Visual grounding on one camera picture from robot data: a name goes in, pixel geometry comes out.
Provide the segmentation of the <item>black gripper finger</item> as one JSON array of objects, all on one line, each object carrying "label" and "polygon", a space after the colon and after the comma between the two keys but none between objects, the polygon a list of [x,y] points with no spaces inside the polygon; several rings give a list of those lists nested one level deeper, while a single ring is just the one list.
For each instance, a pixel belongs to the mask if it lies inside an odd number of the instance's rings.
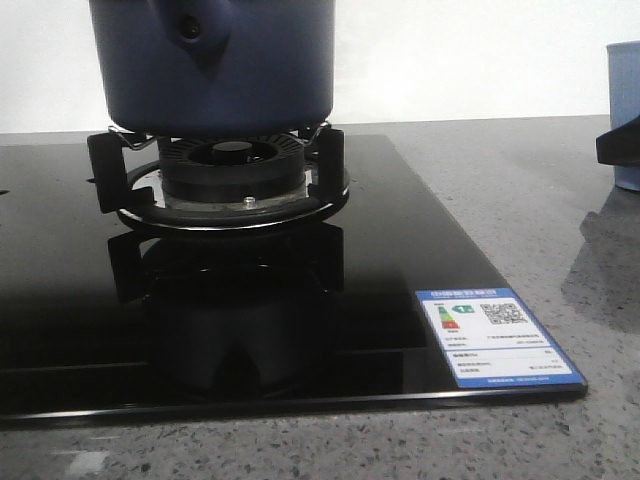
[{"label": "black gripper finger", "polygon": [[596,158],[600,164],[638,166],[639,154],[638,117],[596,138]]}]

